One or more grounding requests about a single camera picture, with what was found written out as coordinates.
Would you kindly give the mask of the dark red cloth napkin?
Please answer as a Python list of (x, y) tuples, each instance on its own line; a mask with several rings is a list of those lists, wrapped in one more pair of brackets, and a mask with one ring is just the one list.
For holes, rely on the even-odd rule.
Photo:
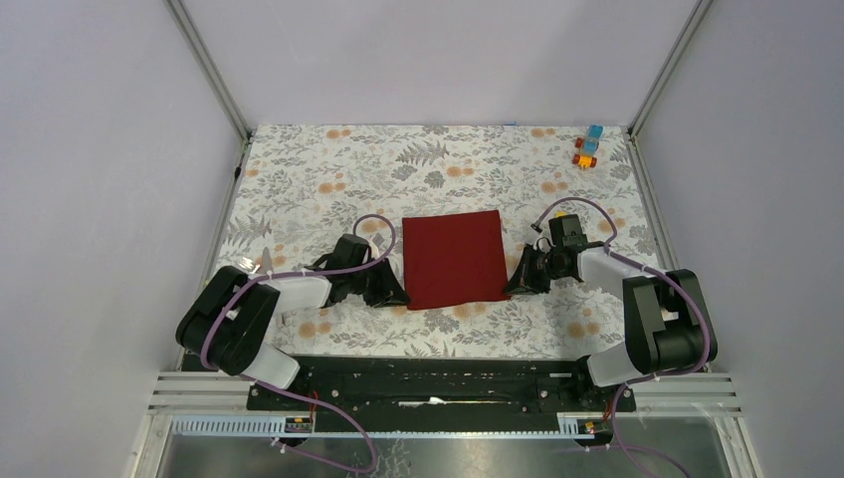
[(508, 281), (500, 212), (406, 217), (402, 254), (408, 309), (500, 302)]

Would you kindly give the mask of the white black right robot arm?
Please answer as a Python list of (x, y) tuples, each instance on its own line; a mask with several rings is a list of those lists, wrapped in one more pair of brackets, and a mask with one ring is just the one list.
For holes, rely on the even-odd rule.
[(664, 372), (697, 371), (717, 355), (718, 342), (693, 272), (654, 269), (590, 241), (576, 215), (555, 217), (548, 226), (548, 249), (525, 245), (505, 294), (546, 294), (552, 282), (573, 279), (623, 305), (622, 343), (578, 362), (579, 376), (570, 385), (576, 405), (594, 410), (609, 398), (610, 386)]

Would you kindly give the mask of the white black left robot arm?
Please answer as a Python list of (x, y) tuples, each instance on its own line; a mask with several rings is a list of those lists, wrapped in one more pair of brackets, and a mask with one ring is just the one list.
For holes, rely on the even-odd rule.
[(329, 308), (349, 295), (372, 308), (410, 303), (386, 256), (344, 234), (301, 272), (219, 269), (180, 321), (175, 340), (207, 368), (269, 384), (280, 406), (295, 409), (308, 399), (309, 384), (294, 358), (266, 343), (270, 321), (276, 313)]

